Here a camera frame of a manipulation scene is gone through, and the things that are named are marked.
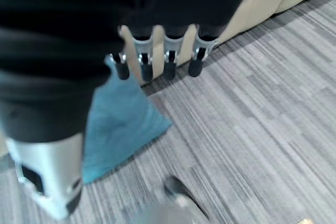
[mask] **blue towel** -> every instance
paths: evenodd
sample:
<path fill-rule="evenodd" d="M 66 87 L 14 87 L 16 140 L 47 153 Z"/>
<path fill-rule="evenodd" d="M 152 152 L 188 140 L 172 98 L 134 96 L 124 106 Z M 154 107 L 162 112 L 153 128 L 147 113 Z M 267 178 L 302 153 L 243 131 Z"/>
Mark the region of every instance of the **blue towel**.
<path fill-rule="evenodd" d="M 130 75 L 119 80 L 114 64 L 108 82 L 98 88 L 89 113 L 83 182 L 90 183 L 164 133 L 171 122 L 160 114 Z"/>

